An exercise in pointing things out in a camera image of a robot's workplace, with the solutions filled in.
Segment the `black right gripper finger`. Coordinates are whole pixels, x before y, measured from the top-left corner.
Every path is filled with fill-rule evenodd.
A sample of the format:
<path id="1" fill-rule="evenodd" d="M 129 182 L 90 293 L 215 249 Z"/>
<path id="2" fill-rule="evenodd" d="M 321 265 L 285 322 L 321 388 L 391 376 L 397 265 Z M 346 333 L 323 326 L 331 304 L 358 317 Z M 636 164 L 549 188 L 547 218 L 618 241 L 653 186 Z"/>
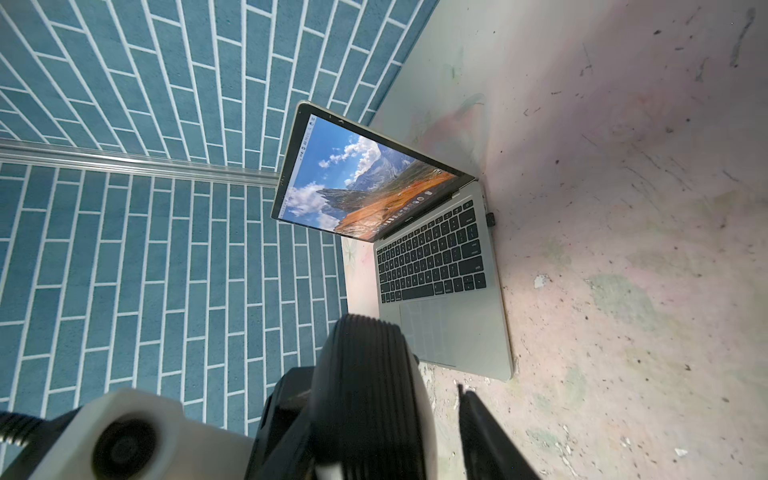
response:
<path id="1" fill-rule="evenodd" d="M 512 443 L 478 395 L 458 385 L 459 430 L 466 478 L 533 479 L 537 472 Z"/>

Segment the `silver laptop with mountain wallpaper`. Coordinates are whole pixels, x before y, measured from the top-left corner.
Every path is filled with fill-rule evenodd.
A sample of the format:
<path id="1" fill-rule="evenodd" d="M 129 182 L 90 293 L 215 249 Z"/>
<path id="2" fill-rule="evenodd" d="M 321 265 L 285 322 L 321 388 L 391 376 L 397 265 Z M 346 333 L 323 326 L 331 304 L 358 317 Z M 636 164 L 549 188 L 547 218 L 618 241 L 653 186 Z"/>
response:
<path id="1" fill-rule="evenodd" d="M 480 181 L 307 101 L 275 219 L 368 243 L 382 320 L 423 361 L 508 380 L 513 354 Z"/>

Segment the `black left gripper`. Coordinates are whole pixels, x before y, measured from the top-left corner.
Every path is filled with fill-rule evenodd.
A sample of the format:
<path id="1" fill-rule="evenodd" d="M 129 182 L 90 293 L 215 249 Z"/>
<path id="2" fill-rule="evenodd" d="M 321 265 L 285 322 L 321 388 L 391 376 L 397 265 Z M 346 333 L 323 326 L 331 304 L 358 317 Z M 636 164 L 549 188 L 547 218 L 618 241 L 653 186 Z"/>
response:
<path id="1" fill-rule="evenodd" d="M 267 398 L 245 479 L 315 479 L 306 409 L 314 367 L 289 370 Z"/>

